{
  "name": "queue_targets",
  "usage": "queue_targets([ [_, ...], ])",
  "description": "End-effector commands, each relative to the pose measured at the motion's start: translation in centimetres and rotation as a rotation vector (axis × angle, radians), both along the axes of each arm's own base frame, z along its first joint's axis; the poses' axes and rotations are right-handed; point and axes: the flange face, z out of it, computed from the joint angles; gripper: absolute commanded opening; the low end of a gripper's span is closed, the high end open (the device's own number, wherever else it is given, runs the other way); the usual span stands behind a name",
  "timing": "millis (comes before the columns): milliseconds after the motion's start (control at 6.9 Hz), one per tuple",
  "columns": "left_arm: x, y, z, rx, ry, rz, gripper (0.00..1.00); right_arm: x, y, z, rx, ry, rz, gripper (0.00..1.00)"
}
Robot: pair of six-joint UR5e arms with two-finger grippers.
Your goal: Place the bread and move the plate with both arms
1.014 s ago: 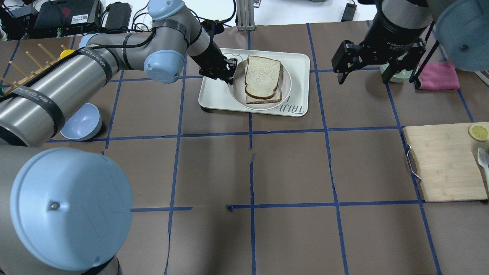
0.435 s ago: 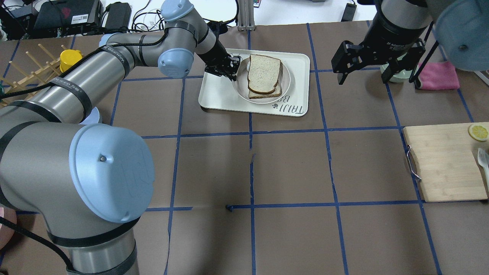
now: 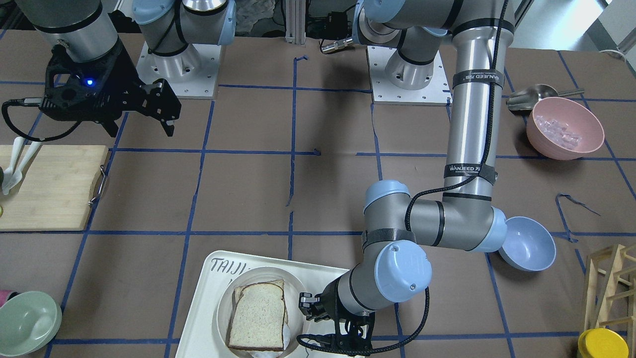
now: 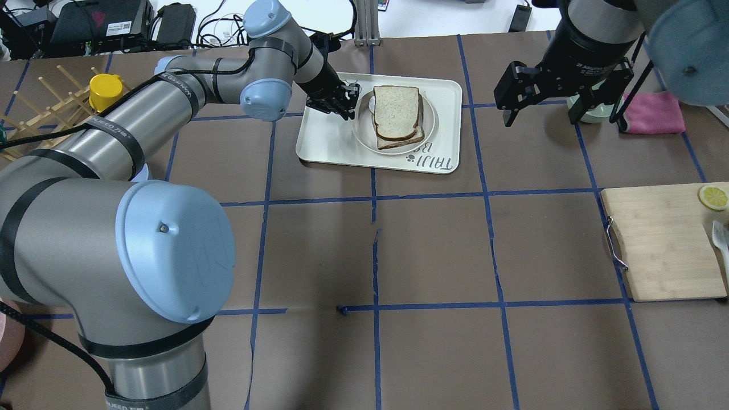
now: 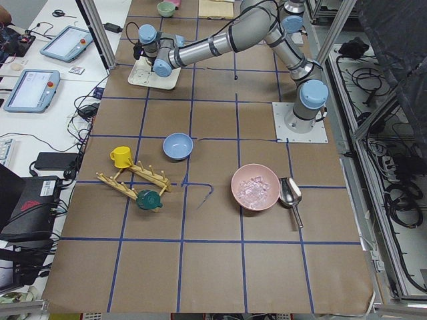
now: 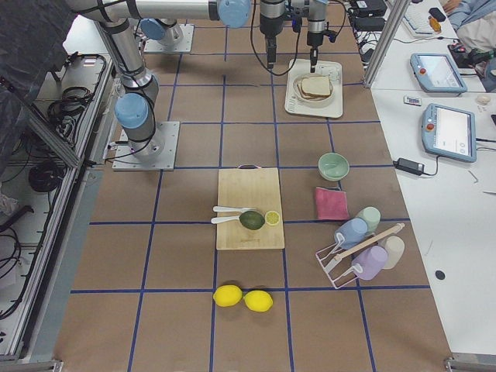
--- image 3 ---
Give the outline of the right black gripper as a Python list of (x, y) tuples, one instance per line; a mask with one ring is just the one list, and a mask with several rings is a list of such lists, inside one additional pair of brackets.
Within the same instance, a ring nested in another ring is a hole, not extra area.
[(118, 39), (111, 50), (87, 63), (73, 61), (67, 48), (56, 44), (39, 109), (56, 121), (101, 124), (110, 137), (118, 135), (123, 111), (138, 110), (159, 121), (166, 136), (172, 137), (181, 102), (166, 79), (144, 84)]

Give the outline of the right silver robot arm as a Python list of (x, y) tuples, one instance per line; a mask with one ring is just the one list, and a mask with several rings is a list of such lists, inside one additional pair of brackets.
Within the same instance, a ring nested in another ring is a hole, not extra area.
[[(125, 111), (156, 119), (173, 135), (181, 102), (172, 84), (200, 73), (196, 45), (229, 45), (236, 33), (234, 0), (135, 0), (134, 20), (157, 79), (145, 82), (99, 0), (19, 0), (18, 7), (51, 46), (41, 98), (7, 100), (1, 112), (9, 129), (33, 142), (56, 141), (83, 122), (111, 137)], [(11, 106), (37, 107), (53, 120), (72, 122), (62, 134), (37, 138), (13, 124)]]

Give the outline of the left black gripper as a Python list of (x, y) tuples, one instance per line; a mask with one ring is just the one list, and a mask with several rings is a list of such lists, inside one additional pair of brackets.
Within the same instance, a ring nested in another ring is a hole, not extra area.
[(370, 356), (373, 354), (370, 333), (364, 329), (373, 329), (373, 315), (359, 316), (347, 311), (340, 302), (336, 291), (312, 295), (301, 292), (298, 307), (307, 321), (318, 323), (330, 320), (333, 332), (325, 335), (297, 335), (296, 342), (302, 347), (318, 352), (346, 356)]

